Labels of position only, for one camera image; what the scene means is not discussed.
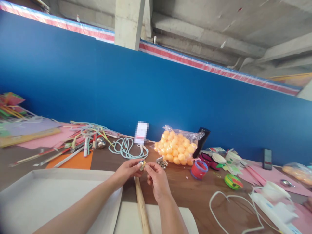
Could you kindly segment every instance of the concrete ceiling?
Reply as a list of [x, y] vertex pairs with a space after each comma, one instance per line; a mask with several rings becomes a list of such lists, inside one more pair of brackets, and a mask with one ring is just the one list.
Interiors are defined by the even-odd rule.
[[[116, 0], [44, 2], [51, 14], [115, 29]], [[141, 38], [267, 78], [312, 71], [311, 32], [311, 0], [146, 0]]]

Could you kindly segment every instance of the orange paper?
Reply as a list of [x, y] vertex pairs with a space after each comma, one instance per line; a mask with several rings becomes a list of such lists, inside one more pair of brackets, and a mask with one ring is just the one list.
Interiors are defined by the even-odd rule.
[[[56, 159], [52, 160], [47, 166], [46, 169], [53, 168], [56, 164], [70, 156], [71, 154], [64, 154], [58, 156]], [[72, 168], [72, 169], [86, 169], [90, 170], [91, 162], [92, 162], [92, 155], [93, 152], [91, 151], [90, 154], [85, 158], [83, 151], [75, 155], [73, 158], [68, 160], [66, 163], [61, 165], [59, 168]]]

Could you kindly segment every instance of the plastic bag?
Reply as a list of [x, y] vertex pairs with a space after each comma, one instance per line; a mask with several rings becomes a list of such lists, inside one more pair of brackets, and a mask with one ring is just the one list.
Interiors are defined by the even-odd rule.
[[307, 185], [312, 185], [312, 170], [308, 167], [300, 163], [291, 162], [284, 165], [282, 170], [287, 174], [294, 176], [297, 180], [300, 180]]
[[164, 126], [163, 129], [165, 131], [162, 134], [162, 138], [159, 142], [152, 145], [153, 149], [170, 163], [192, 166], [193, 153], [197, 149], [198, 140], [204, 136], [204, 133], [172, 129], [168, 125]]

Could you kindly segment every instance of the black phone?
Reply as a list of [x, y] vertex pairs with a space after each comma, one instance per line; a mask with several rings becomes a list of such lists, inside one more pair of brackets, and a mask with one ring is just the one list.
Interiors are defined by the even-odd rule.
[[272, 150], [263, 149], [262, 168], [266, 170], [272, 170]]

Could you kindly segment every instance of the white power strip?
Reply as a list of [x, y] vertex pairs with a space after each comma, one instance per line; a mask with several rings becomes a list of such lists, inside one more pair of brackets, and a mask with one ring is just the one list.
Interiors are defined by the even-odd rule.
[[281, 230], [284, 234], [302, 234], [292, 223], [285, 224], [273, 210], [273, 205], [261, 194], [252, 193], [249, 195], [258, 207], [267, 215], [267, 217]]

